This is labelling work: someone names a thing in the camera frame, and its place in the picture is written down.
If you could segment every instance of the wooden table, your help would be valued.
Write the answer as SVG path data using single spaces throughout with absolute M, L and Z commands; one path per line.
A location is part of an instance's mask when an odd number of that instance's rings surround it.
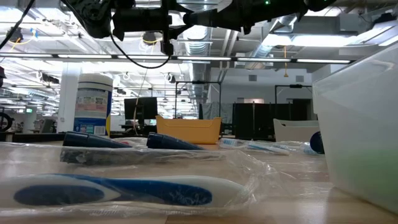
M 217 146 L 205 146 L 217 150 Z M 159 217 L 0 217 L 0 223 L 148 223 L 148 224 L 196 224 L 196 223 L 333 223 L 396 224 L 398 216 L 384 209 L 352 197 L 336 188 L 329 181 L 324 156 L 307 156 L 296 153 L 291 156 L 275 156 L 252 152 L 251 156 L 267 162 L 280 172 L 288 195 L 273 196 L 245 211 L 226 217 L 198 215 L 161 215 Z

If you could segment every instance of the yellow tray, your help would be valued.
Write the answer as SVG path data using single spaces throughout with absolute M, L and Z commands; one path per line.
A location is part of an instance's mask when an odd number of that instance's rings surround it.
M 212 120 L 164 119 L 156 116 L 157 132 L 192 144 L 216 144 L 220 135 L 221 118 Z

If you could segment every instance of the toothbrush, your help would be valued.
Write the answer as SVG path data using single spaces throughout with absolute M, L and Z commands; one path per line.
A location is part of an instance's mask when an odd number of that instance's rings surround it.
M 287 149 L 284 149 L 283 147 L 272 147 L 272 146 L 267 146 L 266 144 L 261 144 L 256 142 L 250 142 L 248 148 L 269 151 L 280 155 L 286 155 L 286 156 L 290 155 L 290 152 Z
M 40 174 L 0 181 L 0 207 L 65 206 L 109 201 L 223 207 L 242 190 L 242 185 L 230 180 L 205 176 L 110 179 Z

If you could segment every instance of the plastic wrap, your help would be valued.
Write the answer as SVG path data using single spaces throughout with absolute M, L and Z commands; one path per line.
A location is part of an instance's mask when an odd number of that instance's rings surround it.
M 7 143 L 0 143 L 0 148 L 0 189 L 3 189 L 0 192 L 0 197 L 2 198 L 0 202 L 0 216 L 74 215 L 77 213 L 96 216 L 116 215 L 121 217 L 130 217 L 144 213 L 220 216 L 229 212 L 242 210 L 249 205 L 261 203 L 268 196 L 285 194 L 279 174 L 275 169 L 265 162 L 261 162 L 241 151 L 98 149 Z M 61 162 L 62 153 L 73 150 L 85 151 L 93 157 L 96 156 L 97 152 L 101 152 L 100 162 L 96 163 L 93 160 L 90 164 L 92 166 Z M 104 155 L 107 154 L 120 155 L 123 162 L 118 160 L 104 162 L 106 160 L 106 156 Z M 37 182 L 38 180 L 35 178 L 43 177 L 44 174 L 47 174 L 46 181 L 54 180 L 58 185 L 64 184 L 64 180 L 59 180 L 63 177 L 75 178 L 79 177 L 76 175 L 87 175 L 100 178 L 96 182 L 97 184 L 104 184 L 110 190 L 123 193 L 125 193 L 124 189 L 119 189 L 118 185 L 111 185 L 111 182 L 108 182 L 105 178 L 159 180 L 159 177 L 160 179 L 167 179 L 171 175 L 179 177 L 194 175 L 211 180 L 223 179 L 225 182 L 233 182 L 234 186 L 241 186 L 241 188 L 238 188 L 233 197 L 227 198 L 227 200 L 224 198 L 214 206 L 208 206 L 207 204 L 197 206 L 171 205 L 153 197 L 149 197 L 149 199 L 141 197 L 139 200 L 109 200 L 100 203 L 40 207 L 17 203 L 17 208 L 12 207 L 16 204 L 14 201 L 12 203 L 6 202 L 5 198 L 9 200 L 18 199 L 18 197 L 13 197 L 10 191 L 19 192 L 18 188 L 22 185 L 27 185 L 27 182 L 24 180 L 33 178 Z M 10 187 L 16 180 L 18 180 L 16 187 Z M 64 192 L 64 195 L 69 197 L 68 193 L 69 191 Z M 215 202 L 217 195 L 212 196 Z M 46 200 L 48 197 L 38 196 L 36 198 Z
M 129 146 L 141 147 L 143 149 L 147 148 L 147 140 L 148 140 L 147 138 L 140 138 L 140 137 L 113 139 L 113 141 L 120 142 L 123 144 L 128 144 Z
M 222 138 L 218 144 L 223 149 L 238 149 L 244 152 L 259 151 L 270 154 L 288 156 L 292 152 L 302 152 L 309 155 L 316 155 L 308 142 L 267 142 L 267 141 L 245 141 L 240 139 Z

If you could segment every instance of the toothbrush packaging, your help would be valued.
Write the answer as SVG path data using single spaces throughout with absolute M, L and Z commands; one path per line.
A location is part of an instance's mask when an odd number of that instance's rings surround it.
M 68 147 L 104 153 L 87 166 L 61 162 L 62 146 L 0 142 L 0 149 L 0 217 L 223 216 L 286 194 L 274 168 L 239 150 Z
M 245 141 L 222 138 L 218 144 L 224 149 L 239 149 L 243 151 L 256 150 L 285 156 L 290 155 L 290 152 L 292 151 L 290 147 L 277 142 Z

